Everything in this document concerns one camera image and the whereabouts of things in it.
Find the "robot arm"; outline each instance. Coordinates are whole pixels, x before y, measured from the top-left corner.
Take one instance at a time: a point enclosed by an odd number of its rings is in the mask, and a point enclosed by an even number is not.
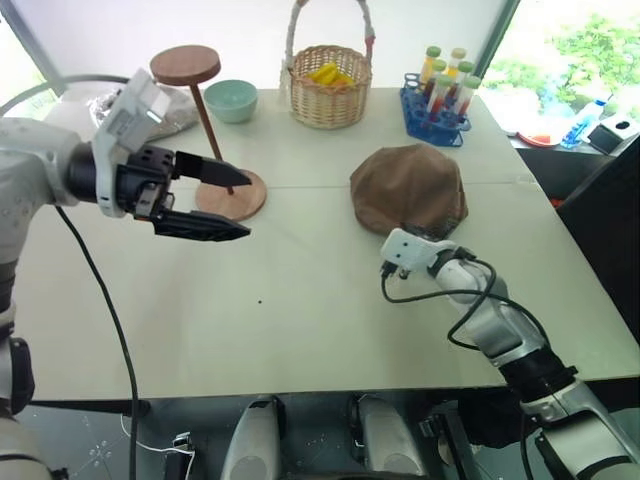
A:
[[[443,290],[482,291],[489,280],[488,270],[455,243],[433,242],[401,229],[391,232],[382,256],[385,271],[399,268],[402,278],[412,271],[427,272]],[[496,281],[493,293],[508,297],[506,284]],[[450,296],[462,313],[477,298]],[[557,478],[637,478],[638,447],[524,313],[487,298],[463,328],[519,396],[523,412],[542,427],[537,445]]]
[[[251,183],[233,166],[145,145],[168,97],[139,70],[114,102],[92,143],[42,122],[0,118],[0,477],[51,478],[27,432],[13,420],[34,391],[29,349],[13,338],[15,267],[31,218],[45,205],[97,203],[108,216],[130,213],[157,235],[233,240],[250,230],[227,218],[172,210],[171,181],[181,175],[219,186]]]

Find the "wicker basket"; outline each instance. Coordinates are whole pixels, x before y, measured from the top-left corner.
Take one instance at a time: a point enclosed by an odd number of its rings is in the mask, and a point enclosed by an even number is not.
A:
[[[362,118],[371,85],[371,55],[375,39],[369,9],[365,0],[356,0],[365,21],[366,56],[350,48],[336,45],[309,47],[292,58],[295,26],[307,0],[297,0],[291,13],[287,35],[286,66],[291,77],[291,108],[296,120],[315,128],[342,128]],[[342,73],[354,80],[353,85],[319,85],[307,75],[327,62],[334,62]]]

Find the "test tube cap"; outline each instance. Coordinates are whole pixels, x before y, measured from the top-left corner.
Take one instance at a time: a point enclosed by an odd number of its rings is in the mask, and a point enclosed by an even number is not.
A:
[[[427,47],[427,56],[429,57],[439,57],[440,53],[442,53],[442,49],[436,45],[431,45]]]
[[[444,70],[447,68],[447,62],[439,58],[436,58],[431,64],[431,68],[433,69],[434,72],[444,72]]]
[[[475,65],[473,62],[468,62],[466,60],[462,60],[458,64],[458,70],[460,70],[462,73],[471,73],[474,67]]]
[[[467,51],[464,48],[454,48],[451,50],[451,56],[453,58],[457,58],[458,60],[462,60],[467,55]]]
[[[438,78],[436,78],[436,85],[441,87],[452,87],[453,78],[449,75],[439,75]]]
[[[468,88],[473,88],[474,90],[480,86],[482,80],[480,77],[476,77],[475,75],[469,75],[464,79],[463,85]]]

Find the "brown hat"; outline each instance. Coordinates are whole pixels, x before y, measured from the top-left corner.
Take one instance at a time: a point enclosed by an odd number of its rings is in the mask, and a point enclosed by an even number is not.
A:
[[[408,224],[445,238],[468,214],[458,165],[424,143],[381,148],[351,174],[356,218],[388,234]]]

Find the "test tube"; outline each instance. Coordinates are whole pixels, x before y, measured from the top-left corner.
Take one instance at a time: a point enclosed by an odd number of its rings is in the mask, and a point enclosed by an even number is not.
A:
[[[453,87],[451,87],[451,89],[449,90],[449,96],[448,96],[453,101],[455,101],[458,96],[460,85],[464,83],[465,79],[471,74],[474,67],[475,65],[473,64],[473,62],[467,62],[466,60],[462,60],[458,64],[459,73],[458,75],[456,75],[456,78],[453,79],[455,83],[453,84]]]
[[[424,99],[427,103],[429,103],[431,92],[433,92],[433,87],[436,85],[436,78],[440,76],[446,68],[447,62],[439,58],[436,58],[431,64],[431,76],[427,79],[424,87]]]
[[[456,100],[456,103],[453,106],[453,113],[458,115],[458,121],[464,121],[464,114],[467,113],[471,99],[480,86],[481,81],[482,80],[475,75],[469,75],[464,79],[462,88],[458,94],[458,100]]]
[[[438,120],[438,113],[444,107],[445,97],[452,85],[453,78],[448,75],[440,74],[436,78],[435,88],[431,94],[431,98],[429,98],[429,103],[427,104],[427,114],[429,115],[429,120],[432,122]]]
[[[449,60],[449,70],[447,70],[447,75],[454,80],[458,77],[458,65],[460,64],[460,60],[462,60],[466,55],[467,51],[464,48],[454,48],[451,50],[451,60]]]
[[[424,64],[422,65],[422,71],[420,72],[420,90],[424,90],[424,86],[431,77],[433,61],[440,56],[442,49],[432,45],[427,48],[427,53],[424,58]]]

